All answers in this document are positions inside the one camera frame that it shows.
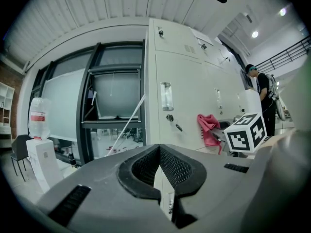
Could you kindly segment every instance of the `lock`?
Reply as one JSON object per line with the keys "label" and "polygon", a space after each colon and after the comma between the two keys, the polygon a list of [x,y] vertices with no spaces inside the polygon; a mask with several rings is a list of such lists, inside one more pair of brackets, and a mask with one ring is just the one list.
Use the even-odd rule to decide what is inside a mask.
{"label": "lock", "polygon": [[174,121],[174,117],[171,114],[167,114],[167,116],[165,117],[168,121],[173,122]]}

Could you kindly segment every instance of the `metal railing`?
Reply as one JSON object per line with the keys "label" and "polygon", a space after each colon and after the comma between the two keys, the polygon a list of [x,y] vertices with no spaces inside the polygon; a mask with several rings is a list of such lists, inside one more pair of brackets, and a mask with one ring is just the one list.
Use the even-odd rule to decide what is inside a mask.
{"label": "metal railing", "polygon": [[271,57],[270,59],[261,62],[256,65],[258,71],[267,73],[272,70],[275,70],[289,62],[298,59],[299,57],[308,54],[311,47],[311,38],[310,36],[298,41],[296,44],[290,46],[284,51],[278,53],[277,55]]}

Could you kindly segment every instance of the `cabinet door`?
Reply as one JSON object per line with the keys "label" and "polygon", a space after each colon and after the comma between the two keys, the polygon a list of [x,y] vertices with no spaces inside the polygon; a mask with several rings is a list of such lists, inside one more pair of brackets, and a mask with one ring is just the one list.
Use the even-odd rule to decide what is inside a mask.
{"label": "cabinet door", "polygon": [[198,59],[198,44],[191,29],[174,22],[154,20],[155,49]]}
{"label": "cabinet door", "polygon": [[211,63],[213,65],[219,66],[222,60],[221,52],[220,49],[216,46],[212,46],[210,43],[202,40],[202,39],[197,39],[197,44],[200,47],[200,54],[201,58],[207,62]]}
{"label": "cabinet door", "polygon": [[217,101],[218,111],[214,116],[222,120],[241,115],[241,101],[238,96],[244,90],[241,78],[235,72],[229,73],[211,64],[207,64],[207,68],[212,77],[214,96]]}
{"label": "cabinet door", "polygon": [[[214,114],[216,99],[207,68],[189,57],[171,53],[156,54],[157,88],[159,104],[160,142],[191,150],[204,147],[198,114]],[[173,110],[162,108],[161,83],[171,83]],[[173,122],[166,119],[173,116]]]}

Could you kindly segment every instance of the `vent slot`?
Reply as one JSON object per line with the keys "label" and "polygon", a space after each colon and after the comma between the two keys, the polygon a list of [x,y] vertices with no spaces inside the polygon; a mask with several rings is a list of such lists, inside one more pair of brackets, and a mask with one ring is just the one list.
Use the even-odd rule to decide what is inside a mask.
{"label": "vent slot", "polygon": [[67,226],[74,213],[78,210],[91,188],[78,185],[76,186],[49,214],[55,222]]}
{"label": "vent slot", "polygon": [[191,52],[195,54],[194,47],[184,44],[186,52]]}
{"label": "vent slot", "polygon": [[241,172],[241,173],[247,173],[249,169],[249,167],[246,167],[246,166],[238,166],[238,165],[230,164],[230,163],[227,163],[226,165],[224,165],[224,168],[228,168],[230,170],[234,170],[234,171]]}

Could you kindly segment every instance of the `water bottle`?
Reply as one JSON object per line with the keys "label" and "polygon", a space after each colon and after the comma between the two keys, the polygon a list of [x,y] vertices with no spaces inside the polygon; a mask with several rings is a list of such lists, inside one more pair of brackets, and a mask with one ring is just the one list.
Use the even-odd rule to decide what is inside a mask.
{"label": "water bottle", "polygon": [[34,98],[30,105],[28,128],[30,137],[45,140],[50,136],[48,126],[49,101],[43,98]]}

